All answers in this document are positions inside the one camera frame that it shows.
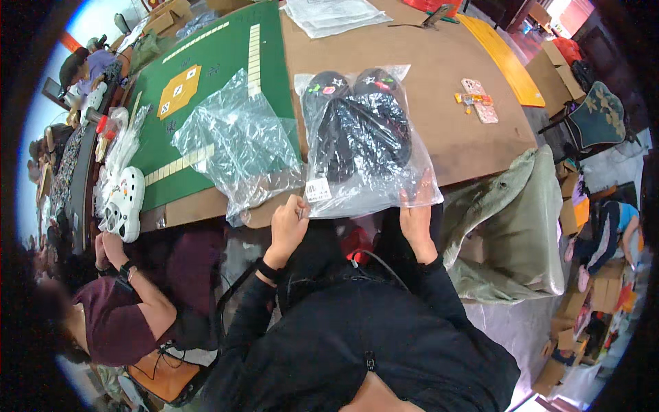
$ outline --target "zipper pull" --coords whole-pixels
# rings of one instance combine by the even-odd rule
[[[364,363],[366,363],[366,369],[373,372],[375,370],[375,354],[371,351],[364,352]]]

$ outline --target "red lid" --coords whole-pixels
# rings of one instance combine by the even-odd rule
[[[107,116],[102,115],[101,120],[98,121],[98,126],[96,126],[96,132],[100,133],[102,132],[103,128],[105,127],[105,124],[107,123]]]

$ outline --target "pink slipper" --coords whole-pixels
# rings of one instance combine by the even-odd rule
[[[570,262],[572,260],[572,257],[575,254],[575,243],[577,242],[577,238],[573,237],[572,239],[567,242],[567,249],[565,250],[565,254],[563,255],[563,260],[566,262]]]
[[[586,270],[586,266],[579,266],[579,282],[577,285],[579,286],[579,291],[581,293],[584,293],[586,291],[586,287],[588,287],[588,280],[590,279],[590,274],[588,273],[588,270]]]

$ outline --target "green felt tabletop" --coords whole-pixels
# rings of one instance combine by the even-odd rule
[[[186,44],[194,42],[196,38],[226,22],[229,24],[222,29],[169,57]],[[278,117],[295,118],[277,2],[255,3],[218,19],[177,43],[140,73],[128,106],[129,113],[132,113],[140,92],[138,105],[141,107],[152,104],[154,109],[144,122],[140,135],[140,148],[131,160],[131,166],[139,168],[144,176],[147,176],[181,157],[179,151],[171,145],[174,132],[181,128],[195,106],[210,94],[222,89],[238,70],[248,69],[250,27],[254,24],[260,24],[261,91]],[[197,92],[186,106],[161,120],[158,113],[163,89],[170,79],[194,65],[202,67]],[[295,128],[289,134],[289,140],[299,157]],[[187,167],[147,186],[142,210],[151,210],[209,187],[213,187],[210,180],[193,168]]]

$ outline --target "price tag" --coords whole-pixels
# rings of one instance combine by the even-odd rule
[[[309,203],[331,199],[328,178],[321,177],[320,179],[306,182],[306,190],[304,191],[304,194],[306,195],[306,199],[309,201]]]

